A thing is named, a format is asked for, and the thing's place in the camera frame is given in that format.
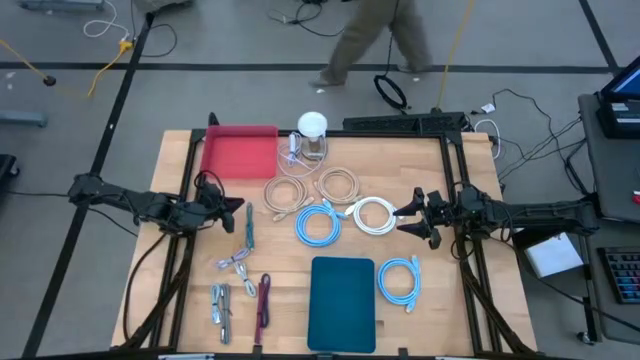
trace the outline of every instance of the leg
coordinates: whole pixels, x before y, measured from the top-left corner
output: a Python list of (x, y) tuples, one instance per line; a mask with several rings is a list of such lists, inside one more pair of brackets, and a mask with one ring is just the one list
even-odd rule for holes
[(422, 17), (417, 14), (414, 0), (399, 1), (396, 20), (389, 28), (398, 44), (398, 49), (407, 59), (409, 70), (424, 71), (431, 65), (431, 55), (427, 50)]
[(395, 2), (388, 0), (362, 1), (355, 17), (349, 21), (333, 50), (329, 65), (311, 85), (342, 85), (347, 79), (349, 66), (365, 54), (382, 29), (391, 21), (394, 6)]

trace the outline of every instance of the office chair wheel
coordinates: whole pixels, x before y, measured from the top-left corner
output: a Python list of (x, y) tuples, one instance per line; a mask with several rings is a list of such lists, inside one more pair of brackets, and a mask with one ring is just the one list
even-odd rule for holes
[(586, 344), (586, 345), (589, 345), (589, 346), (593, 346), (593, 345), (596, 344), (593, 340), (591, 340), (591, 338), (589, 337), (589, 334), (584, 332), (584, 331), (581, 331), (581, 332), (577, 333), (576, 337), (583, 344)]

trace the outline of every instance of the coiled cable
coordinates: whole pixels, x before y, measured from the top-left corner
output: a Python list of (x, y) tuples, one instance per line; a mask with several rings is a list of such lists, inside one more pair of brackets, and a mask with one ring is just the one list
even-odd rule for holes
[[(307, 235), (307, 221), (309, 221), (309, 218), (313, 215), (318, 214), (325, 214), (331, 219), (331, 233), (324, 239), (313, 239)], [(298, 214), (296, 218), (296, 235), (305, 245), (311, 247), (329, 246), (340, 237), (340, 233), (342, 232), (341, 219), (346, 220), (347, 216), (335, 211), (328, 200), (322, 199), (322, 205), (307, 206)]]
[[(360, 218), (360, 209), (362, 209), (364, 205), (369, 203), (380, 204), (384, 206), (387, 212), (389, 212), (389, 218), (387, 219), (387, 222), (384, 225), (377, 228), (372, 228), (362, 221), (362, 218)], [(360, 230), (366, 232), (369, 235), (380, 236), (393, 230), (393, 228), (396, 226), (396, 217), (393, 216), (394, 211), (396, 211), (396, 208), (393, 207), (393, 205), (387, 200), (376, 197), (376, 196), (370, 196), (349, 206), (347, 210), (344, 212), (344, 214), (346, 216), (353, 214), (353, 220), (355, 221), (356, 225), (358, 225)]]
[(302, 151), (302, 135), (298, 134), (297, 132), (293, 132), (292, 133), (293, 136), (295, 137), (295, 145), (294, 148), (295, 150), (293, 152), (291, 152), (291, 149), (289, 148), (289, 144), (285, 144), (285, 145), (281, 145), (278, 148), (278, 155), (280, 155), (281, 158), (286, 159), (287, 162), (287, 166), (288, 167), (294, 167), (296, 164), (302, 166), (303, 168), (307, 169), (307, 172), (302, 173), (302, 174), (292, 174), (290, 172), (288, 172), (286, 170), (285, 167), (282, 166), (282, 161), (280, 159), (278, 159), (278, 167), (280, 168), (280, 171), (282, 171), (283, 174), (287, 175), (287, 176), (291, 176), (294, 178), (304, 178), (306, 176), (311, 175), (311, 173), (313, 173), (314, 171), (320, 169), (322, 167), (322, 164), (324, 163), (324, 160), (327, 158), (327, 138), (324, 136), (321, 136), (322, 140), (324, 142), (324, 152), (322, 153), (322, 157), (320, 158), (320, 160), (318, 160), (316, 162), (316, 165), (314, 167), (311, 167), (309, 165), (307, 165), (304, 161), (300, 160), (300, 153)]
[[(296, 201), (292, 205), (280, 206), (276, 205), (276, 203), (273, 201), (273, 191), (277, 186), (281, 184), (291, 184), (293, 185), (293, 187), (295, 187), (297, 195)], [(295, 213), (305, 206), (311, 205), (314, 199), (313, 197), (307, 197), (307, 194), (307, 186), (302, 181), (289, 176), (280, 176), (269, 180), (269, 182), (265, 184), (262, 193), (262, 200), (264, 201), (264, 205), (267, 207), (267, 209), (277, 213), (277, 215), (273, 218), (273, 221), (280, 221), (287, 215)]]
[(215, 284), (211, 287), (211, 321), (220, 324), (220, 293), (221, 285)]
[(220, 285), (220, 298), (222, 305), (220, 342), (227, 345), (231, 342), (231, 286)]
[[(411, 290), (407, 295), (396, 296), (391, 295), (384, 286), (384, 275), (387, 270), (391, 269), (395, 266), (405, 266), (413, 275), (413, 290)], [(413, 255), (411, 257), (411, 262), (404, 258), (394, 258), (390, 259), (380, 267), (378, 270), (378, 287), (380, 288), (380, 292), (382, 295), (389, 300), (390, 303), (395, 305), (406, 305), (405, 311), (410, 313), (416, 307), (416, 301), (418, 300), (418, 296), (420, 296), (422, 282), (420, 279), (420, 261), (418, 257)]]
[(229, 265), (235, 263), (236, 261), (245, 259), (247, 256), (249, 256), (249, 253), (250, 253), (249, 249), (242, 248), (238, 250), (235, 254), (233, 254), (233, 256), (231, 256), (230, 258), (222, 259), (218, 261), (216, 263), (216, 266), (218, 267), (219, 270), (226, 269), (229, 267)]
[(247, 290), (247, 295), (256, 297), (256, 287), (251, 283), (247, 276), (247, 264), (244, 262), (234, 262), (233, 267), (236, 269), (236, 274), (240, 275), (244, 282), (244, 288)]
[[(343, 177), (350, 182), (351, 188), (349, 189), (349, 193), (347, 195), (337, 197), (329, 193), (329, 191), (327, 190), (326, 182), (333, 176)], [(325, 199), (331, 201), (333, 204), (352, 204), (362, 198), (358, 195), (358, 192), (360, 191), (360, 181), (358, 180), (358, 177), (356, 176), (356, 174), (351, 172), (351, 170), (342, 167), (332, 167), (325, 170), (322, 174), (320, 174), (318, 181), (315, 181), (313, 185)]]

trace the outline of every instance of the yellow cable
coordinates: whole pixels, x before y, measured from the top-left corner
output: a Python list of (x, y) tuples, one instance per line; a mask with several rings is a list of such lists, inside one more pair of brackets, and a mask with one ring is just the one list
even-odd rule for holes
[(126, 53), (129, 50), (131, 50), (132, 48), (133, 48), (133, 43), (132, 42), (130, 42), (130, 41), (120, 41), (120, 51), (118, 52), (118, 56), (116, 56), (115, 59), (113, 59), (107, 66), (103, 67), (102, 69), (100, 69), (100, 71), (98, 71), (96, 76), (93, 78), (93, 83), (91, 84), (91, 88), (89, 89), (89, 92), (87, 93), (87, 97), (93, 96), (93, 92), (95, 91), (96, 85), (98, 84), (98, 80), (100, 80), (100, 77), (102, 76), (102, 74), (107, 69), (112, 67), (113, 64), (115, 64), (118, 60), (120, 60), (120, 58), (122, 57), (122, 55), (124, 55), (124, 53)]
[(469, 0), (469, 5), (467, 5), (467, 10), (464, 13), (464, 18), (462, 19), (462, 23), (458, 28), (458, 32), (456, 32), (456, 38), (453, 41), (453, 46), (451, 47), (451, 52), (449, 52), (449, 59), (447, 60), (447, 65), (444, 67), (444, 73), (442, 74), (442, 82), (440, 83), (440, 93), (438, 94), (438, 102), (436, 103), (436, 109), (440, 109), (440, 104), (442, 103), (442, 98), (444, 97), (444, 91), (447, 87), (447, 74), (449, 73), (449, 65), (453, 63), (453, 56), (456, 53), (456, 49), (458, 48), (458, 43), (460, 43), (460, 38), (462, 37), (462, 32), (464, 31), (464, 27), (469, 22), (469, 17), (471, 17), (471, 10), (473, 10), (473, 5), (475, 0)]
[(0, 45), (4, 46), (7, 50), (11, 51), (13, 53), (13, 55), (15, 55), (18, 59), (20, 59), (20, 61), (22, 61), (25, 65), (27, 65), (27, 67), (29, 67), (29, 69), (33, 70), (33, 72), (35, 72), (36, 74), (40, 75), (43, 79), (47, 78), (47, 75), (45, 73), (43, 73), (42, 71), (38, 70), (35, 66), (31, 65), (31, 63), (25, 59), (22, 55), (20, 55), (20, 53), (18, 53), (17, 51), (13, 50), (13, 48), (7, 44), (6, 41), (0, 39)]

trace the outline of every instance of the shoe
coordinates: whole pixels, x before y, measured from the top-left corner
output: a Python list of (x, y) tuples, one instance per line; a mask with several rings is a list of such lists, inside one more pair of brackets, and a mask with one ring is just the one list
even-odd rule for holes
[(311, 87), (314, 87), (314, 88), (342, 86), (344, 85), (344, 83), (345, 83), (344, 81), (329, 81), (322, 75), (322, 73), (319, 73), (314, 80), (309, 81), (309, 85), (311, 85)]
[(429, 66), (421, 66), (419, 68), (415, 68), (409, 64), (398, 65), (398, 71), (405, 74), (419, 74), (429, 71)]

